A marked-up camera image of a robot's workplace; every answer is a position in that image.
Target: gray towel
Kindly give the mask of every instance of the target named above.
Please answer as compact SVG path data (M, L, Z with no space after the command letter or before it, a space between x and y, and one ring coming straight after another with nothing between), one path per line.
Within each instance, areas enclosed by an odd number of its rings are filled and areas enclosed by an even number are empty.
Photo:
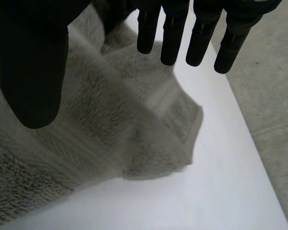
M0 224L88 182L169 175L192 162L203 111L136 35L105 36L90 5L69 26L69 55L56 120L30 130L0 92Z

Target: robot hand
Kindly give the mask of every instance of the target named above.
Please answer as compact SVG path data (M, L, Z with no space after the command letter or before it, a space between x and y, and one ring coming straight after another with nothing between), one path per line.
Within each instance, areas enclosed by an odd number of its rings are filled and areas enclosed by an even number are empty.
M137 49L143 54L152 50L161 7L166 14L163 26L161 62L174 65L189 10L189 0L132 0L140 10ZM215 61L215 70L227 73L232 67L250 29L265 13L274 10L282 0L194 0L196 21L186 62L199 66L221 16L227 11L227 28Z

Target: white table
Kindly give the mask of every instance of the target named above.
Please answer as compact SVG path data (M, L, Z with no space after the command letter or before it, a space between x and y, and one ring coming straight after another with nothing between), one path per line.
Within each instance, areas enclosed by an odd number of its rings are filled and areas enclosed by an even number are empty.
M136 18L137 12L128 19L135 30ZM194 164L156 180L82 188L0 230L288 230L226 76L214 72L212 46L200 67L185 63L194 21L190 12L175 67L179 83L204 108Z

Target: concrete floor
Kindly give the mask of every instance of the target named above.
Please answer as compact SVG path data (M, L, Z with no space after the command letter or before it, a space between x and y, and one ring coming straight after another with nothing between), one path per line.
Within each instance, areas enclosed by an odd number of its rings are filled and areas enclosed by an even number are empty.
M212 38L217 51L225 17ZM288 0L251 29L227 77L288 219Z

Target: black robotic finger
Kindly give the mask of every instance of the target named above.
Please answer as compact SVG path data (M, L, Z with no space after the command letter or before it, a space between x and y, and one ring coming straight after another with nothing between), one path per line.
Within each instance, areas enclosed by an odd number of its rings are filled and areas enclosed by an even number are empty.
M161 3L156 2L156 4L150 9L140 10L138 16L139 34L137 49L142 54L149 54L152 51L160 9Z
M247 35L248 32L242 35L234 35L226 29L215 61L216 72L225 74L231 69Z
M186 62L190 66L199 66L201 64L218 19L210 24L201 23L199 20L195 21L186 56Z
M189 1L161 1L166 14L163 25L163 44L161 50L161 62L167 66L175 64L184 25L188 16Z
M192 30L186 62L190 66L199 66L204 58L223 8L221 0L195 0L193 9L196 21Z
M231 69L250 29L258 23L261 18L262 15L244 19L232 17L230 14L227 15L226 32L222 39L214 66L216 72L225 74Z

